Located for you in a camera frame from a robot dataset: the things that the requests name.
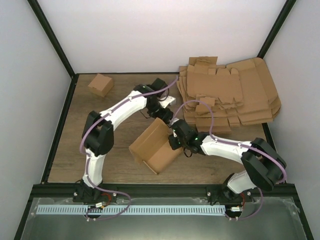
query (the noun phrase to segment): white robotic arm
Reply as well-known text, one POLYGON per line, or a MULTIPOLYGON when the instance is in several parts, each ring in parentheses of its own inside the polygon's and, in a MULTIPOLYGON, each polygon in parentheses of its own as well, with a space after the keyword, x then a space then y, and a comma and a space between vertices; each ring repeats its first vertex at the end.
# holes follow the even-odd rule
POLYGON ((229 139, 223 140, 222 138, 219 138, 218 141, 212 138, 207 132, 195 131, 182 119, 174 119, 174 121, 172 121, 173 112, 167 107, 176 102, 174 97, 167 96, 159 100, 159 95, 141 95, 156 91, 159 86, 162 86, 160 87, 160 89, 162 89, 165 84, 162 82, 162 80, 157 79, 152 85, 138 85, 134 88, 134 91, 115 106, 100 113, 93 111, 89 114, 83 135, 97 120, 103 117, 99 125, 101 129, 98 129, 96 126, 84 141, 85 151, 87 153, 87 171, 84 173, 82 181, 84 185, 88 187, 89 191, 102 183, 102 168, 106 154, 114 144, 114 130, 125 119, 144 108, 148 109, 147 114, 150 117, 160 118, 172 128, 173 134, 169 136, 169 143, 173 150, 184 148, 195 154, 220 156, 244 165, 245 171, 233 173, 226 179, 224 183, 226 186, 225 196, 228 195, 232 198, 234 195, 238 195, 245 190, 255 187, 267 191, 273 189, 276 182, 280 179, 282 171, 277 165, 263 158, 259 159, 261 156, 253 153, 249 148, 244 147, 253 146, 262 150, 268 155, 271 155, 285 168, 285 161, 269 144, 261 138, 256 138, 252 142, 241 142, 229 139))
MULTIPOLYGON (((137 95, 141 95, 141 92, 134 90, 116 105, 99 113, 101 117, 107 115, 104 120, 111 122, 111 124, 113 125, 113 131, 115 131, 116 128, 132 114, 144 109, 147 106, 148 99, 144 96, 134 98, 134 96, 137 95)), ((160 99, 159 104, 162 109, 165 109, 167 106, 173 105, 175 102, 176 99, 174 97, 166 96, 164 99, 160 99)), ((85 152, 88 174, 84 173, 82 180, 86 185, 93 188, 94 186, 88 181, 87 175, 89 175, 90 180, 96 186, 98 186, 102 182, 102 169, 104 166, 106 154, 95 155, 95 153, 90 150, 90 148, 86 148, 85 152)))
MULTIPOLYGON (((225 142, 240 143, 239 141, 223 139, 225 142)), ((251 146, 250 141, 241 142, 243 145, 251 146)), ((210 135, 205 137, 201 144, 202 151, 209 156, 219 156, 225 159, 233 160, 237 163, 243 164, 241 161, 242 154, 248 151, 248 148, 239 145, 230 145, 218 142, 210 135)), ((246 170, 235 173, 227 182, 227 187, 236 194, 240 194, 245 190, 253 189, 256 185, 251 181, 246 170)))

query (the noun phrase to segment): black metal rail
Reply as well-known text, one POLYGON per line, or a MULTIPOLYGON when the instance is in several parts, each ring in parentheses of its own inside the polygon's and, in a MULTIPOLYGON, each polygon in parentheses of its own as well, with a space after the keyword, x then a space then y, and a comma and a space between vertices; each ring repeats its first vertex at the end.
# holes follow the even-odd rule
POLYGON ((68 89, 68 92, 67 92, 67 95, 66 95, 66 98, 65 98, 65 101, 64 101, 63 108, 62 108, 62 112, 61 112, 61 115, 60 115, 60 118, 59 118, 58 126, 57 126, 55 134, 54 134, 54 138, 53 138, 53 142, 52 142, 52 145, 51 145, 51 148, 50 148, 49 156, 48 156, 48 159, 47 159, 45 167, 44 167, 43 175, 42 175, 42 178, 41 178, 41 182, 42 183, 46 183, 48 181, 49 174, 50 174, 50 171, 51 171, 51 168, 52 168, 52 164, 54 162, 54 159, 55 159, 55 156, 56 156, 56 152, 57 152, 57 149, 58 149, 58 145, 59 145, 59 141, 60 141, 60 138, 61 138, 61 134, 62 134, 62 131, 63 131, 64 126, 65 126, 65 122, 66 122, 66 119, 67 119, 69 107, 70 107, 72 98, 74 96, 74 92, 75 92, 75 89, 76 89, 78 78, 79 78, 79 74, 76 74, 71 79, 70 86, 69 86, 69 89, 68 89))
POLYGON ((30 4, 35 16, 38 18, 39 23, 41 24, 43 30, 45 31, 47 37, 49 38, 52 46, 54 47, 56 53, 58 54, 59 58, 61 59, 62 64, 64 65, 65 69, 67 70, 70 77, 75 76, 75 72, 72 69, 72 66, 69 63, 69 60, 62 49, 54 31, 52 30, 44 12, 42 11, 39 3, 37 0, 28 0, 28 3, 30 4))
POLYGON ((286 0, 286 2, 283 5, 283 8, 281 9, 278 17, 276 18, 268 36, 266 37, 259 53, 258 58, 264 58, 266 53, 268 52, 272 42, 275 40, 279 30, 281 29, 282 25, 284 24, 286 18, 288 17, 291 9, 295 5, 296 0, 286 0))
MULTIPOLYGON (((78 183, 46 183, 34 185, 20 221, 15 240, 20 240, 34 198, 72 198, 78 183)), ((128 193, 132 198, 207 198, 208 189, 213 193, 221 184, 103 184, 103 188, 128 193)), ((313 236, 294 184, 278 184, 272 192, 263 192, 264 197, 291 197, 299 208, 299 217, 308 240, 313 236)), ((257 189, 251 190, 252 197, 259 197, 257 189)))

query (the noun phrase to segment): flattened cardboard box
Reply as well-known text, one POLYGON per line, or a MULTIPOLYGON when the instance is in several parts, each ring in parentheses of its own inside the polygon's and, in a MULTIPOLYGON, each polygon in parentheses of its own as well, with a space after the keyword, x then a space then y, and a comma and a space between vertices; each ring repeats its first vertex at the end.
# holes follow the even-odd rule
MULTIPOLYGON (((184 102, 187 101, 187 98, 194 99, 194 97, 189 96, 187 91, 188 76, 186 78, 186 74, 188 75, 188 72, 186 70, 189 69, 197 74, 207 73, 208 75, 217 75, 218 68, 225 68, 225 66, 216 64, 217 57, 190 57, 189 66, 180 67, 180 75, 184 77, 184 84, 181 82, 182 89, 180 93, 185 96, 184 102)), ((226 117, 231 127, 239 126, 240 122, 243 125, 272 122, 279 113, 281 101, 264 60, 256 57, 231 63, 226 66, 226 69, 220 70, 218 75, 226 73, 224 72, 226 70, 231 72, 232 69, 238 70, 241 90, 245 89, 245 92, 242 94, 242 104, 235 104, 235 101, 223 103, 224 99, 221 101, 219 98, 208 97, 206 94, 196 94, 195 99, 204 100, 203 102, 210 105, 215 118, 226 117)), ((192 123, 196 122, 199 124, 198 118, 207 118, 206 123, 208 126, 204 126, 204 123, 202 123, 199 128, 202 128, 202 130, 204 128, 209 129, 211 114, 206 107, 198 103, 196 105, 192 103, 192 106, 187 104, 183 112, 186 121, 188 120, 192 123)))
POLYGON ((222 104, 242 103, 243 94, 237 69, 210 68, 207 63, 189 65, 186 74, 187 94, 193 98, 205 95, 222 104))
POLYGON ((156 118, 129 146, 129 150, 137 163, 144 163, 159 174, 183 151, 182 148, 172 150, 168 136, 168 126, 156 118))
POLYGON ((114 86, 114 80, 111 77, 97 74, 94 79, 89 83, 88 88, 90 92, 100 97, 105 97, 107 93, 114 86))
POLYGON ((235 68, 239 72, 244 104, 237 107, 238 113, 267 110, 269 104, 277 99, 275 83, 263 59, 255 57, 238 61, 226 65, 226 68, 235 68))

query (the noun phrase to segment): purple cable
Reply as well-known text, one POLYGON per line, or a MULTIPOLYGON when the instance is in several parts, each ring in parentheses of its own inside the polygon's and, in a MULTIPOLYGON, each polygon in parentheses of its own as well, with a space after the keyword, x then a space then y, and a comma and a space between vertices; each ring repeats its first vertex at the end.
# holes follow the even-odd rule
MULTIPOLYGON (((172 120, 175 119, 175 117, 177 116, 178 112, 182 109, 182 107, 183 107, 184 105, 186 105, 187 103, 190 103, 190 102, 198 102, 198 103, 200 103, 200 104, 203 104, 203 105, 205 105, 205 107, 209 110, 210 115, 211 115, 211 125, 210 125, 210 129, 209 129, 209 135, 210 135, 210 137, 211 137, 212 139, 214 139, 214 140, 216 140, 217 142, 220 142, 220 143, 222 143, 222 144, 228 144, 228 145, 232 145, 232 146, 238 146, 238 143, 236 143, 236 142, 230 142, 230 141, 227 141, 227 140, 223 140, 223 139, 221 139, 220 137, 215 136, 215 135, 212 134, 212 129, 213 129, 213 127, 214 127, 214 113, 211 111, 211 108, 210 108, 206 103, 204 103, 203 101, 199 101, 199 100, 189 100, 189 101, 184 102, 184 103, 178 108, 178 110, 175 112, 175 114, 173 115, 172 120)), ((240 147, 242 147, 242 148, 247 148, 247 149, 250 149, 250 150, 252 150, 252 151, 255 151, 256 153, 259 153, 259 154, 261 154, 262 156, 264 156, 264 157, 268 158, 269 160, 271 160, 274 164, 276 164, 276 165, 280 168, 280 170, 282 171, 282 174, 283 174, 283 178, 282 178, 280 181, 278 181, 278 183, 283 183, 284 181, 286 181, 286 179, 287 179, 286 170, 285 170, 284 167, 282 167, 282 165, 281 165, 280 163, 278 163, 273 157, 269 156, 269 155, 266 154, 265 152, 263 152, 263 151, 255 148, 255 147, 252 147, 252 146, 248 146, 248 145, 245 145, 245 144, 240 144, 240 147)), ((263 202, 264 202, 264 199, 263 199, 264 196, 263 196, 263 193, 262 193, 261 189, 260 189, 259 187, 257 187, 257 189, 259 190, 260 195, 261 195, 261 200, 260 200, 261 203, 260 203, 259 208, 258 208, 254 213, 252 213, 251 215, 246 216, 246 217, 243 217, 243 218, 238 218, 238 220, 245 220, 245 219, 251 218, 251 217, 255 216, 255 215, 261 210, 262 205, 263 205, 263 202)))
MULTIPOLYGON (((141 94, 138 94, 138 95, 135 95, 133 96, 131 99, 136 99, 136 98, 139 98, 139 97, 145 97, 145 96, 150 96, 150 95, 154 95, 154 94, 158 94, 158 93, 162 93, 164 91, 166 91, 167 89, 171 88, 178 80, 178 76, 175 77, 174 81, 172 83, 170 83, 168 86, 166 86, 165 88, 163 89, 160 89, 158 91, 152 91, 152 92, 147 92, 147 93, 141 93, 141 94)), ((116 111, 118 108, 120 108, 121 106, 123 106, 124 104, 126 104, 127 102, 129 102, 130 99, 126 99, 125 101, 121 102, 119 105, 115 106, 112 110, 111 110, 111 113, 113 113, 114 111, 116 111)), ((89 129, 86 131, 86 133, 84 134, 82 140, 81 140, 81 143, 80 143, 80 147, 79 147, 79 150, 80 150, 80 153, 82 154, 85 154, 87 155, 89 158, 87 159, 86 161, 86 164, 85 164, 85 174, 86 174, 86 179, 88 180, 88 182, 95 188, 95 189, 98 189, 102 192, 105 192, 105 193, 116 193, 116 194, 121 194, 121 195, 124 195, 126 197, 128 197, 129 199, 129 203, 128 205, 122 210, 120 211, 119 213, 115 214, 115 215, 112 215, 112 216, 109 216, 109 217, 106 217, 106 218, 97 218, 95 221, 101 221, 101 220, 108 220, 108 219, 113 219, 113 218, 116 218, 118 216, 120 216, 121 214, 123 214, 131 205, 131 197, 129 194, 125 193, 125 192, 122 192, 122 191, 113 191, 113 190, 107 190, 107 189, 103 189, 101 187, 98 187, 97 185, 95 185, 90 177, 89 177, 89 163, 90 163, 90 154, 86 153, 84 151, 84 144, 85 144, 85 140, 86 138, 88 137, 89 133, 92 131, 92 129, 94 129, 100 122, 102 122, 106 117, 108 117, 110 114, 107 113, 105 114, 104 116, 102 116, 98 121, 96 121, 91 127, 89 127, 89 129)), ((88 216, 88 213, 90 212, 90 209, 86 212, 85 216, 87 218, 87 220, 89 220, 89 216, 88 216)))
POLYGON ((260 192, 261 199, 260 199, 260 205, 259 205, 258 209, 257 209, 254 213, 250 214, 249 216, 241 217, 241 218, 238 218, 238 219, 237 219, 237 218, 234 219, 234 218, 228 216, 226 213, 225 213, 224 215, 225 215, 229 220, 235 220, 235 221, 237 221, 237 220, 245 220, 245 219, 251 218, 251 217, 253 217, 254 215, 256 215, 256 214, 261 210, 262 204, 264 203, 264 195, 262 194, 262 191, 261 191, 260 188, 257 187, 257 189, 258 189, 259 192, 260 192))
MULTIPOLYGON (((215 136, 212 134, 212 129, 214 127, 214 113, 211 111, 211 108, 205 104, 203 101, 199 101, 199 100, 189 100, 189 101, 186 101, 184 102, 179 108, 178 110, 175 112, 172 120, 176 117, 176 115, 178 114, 178 112, 182 109, 182 107, 184 105, 186 105, 187 103, 190 103, 190 102, 197 102, 197 103, 200 103, 200 104, 203 104, 205 105, 205 107, 209 110, 210 114, 211 114, 211 125, 210 125, 210 129, 209 129, 209 135, 212 139, 216 140, 217 142, 220 142, 222 144, 228 144, 228 145, 232 145, 232 146, 238 146, 238 143, 236 142, 230 142, 230 141, 227 141, 227 140, 224 140, 224 139, 221 139, 220 137, 218 136, 215 136)), ((262 156, 266 157, 267 159, 269 159, 270 161, 272 161, 275 165, 277 165, 277 167, 281 170, 282 174, 283 174, 283 178, 278 181, 277 183, 284 183, 286 180, 287 180, 287 172, 286 170, 284 169, 284 167, 277 162, 277 160, 275 160, 273 157, 269 156, 268 154, 266 154, 265 152, 255 148, 255 147, 252 147, 252 146, 248 146, 248 145, 245 145, 245 144, 240 144, 240 147, 242 148, 246 148, 246 149, 250 149, 258 154, 261 154, 262 156)))

